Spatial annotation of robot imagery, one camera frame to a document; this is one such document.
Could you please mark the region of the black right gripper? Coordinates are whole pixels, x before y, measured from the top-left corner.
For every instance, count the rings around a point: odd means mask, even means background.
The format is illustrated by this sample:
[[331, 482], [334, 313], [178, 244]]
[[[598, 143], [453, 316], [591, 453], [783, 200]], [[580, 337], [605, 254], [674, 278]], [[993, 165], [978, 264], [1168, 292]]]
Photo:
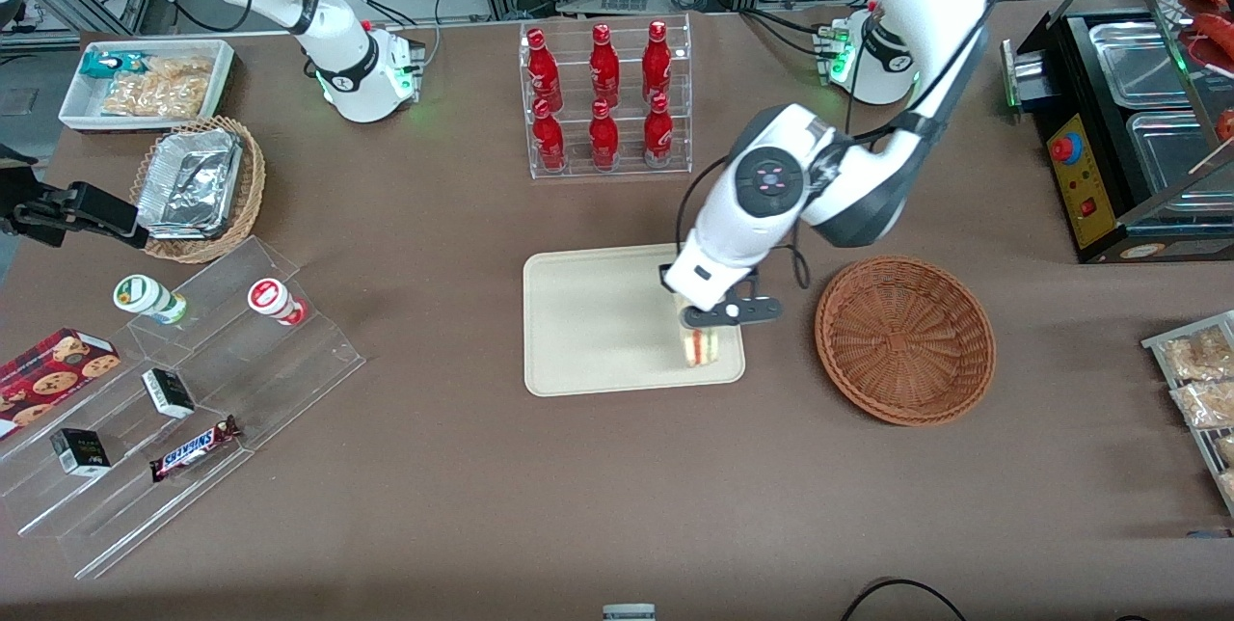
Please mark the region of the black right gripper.
[[65, 238], [65, 214], [57, 186], [35, 177], [37, 160], [1, 146], [2, 233], [27, 238]]

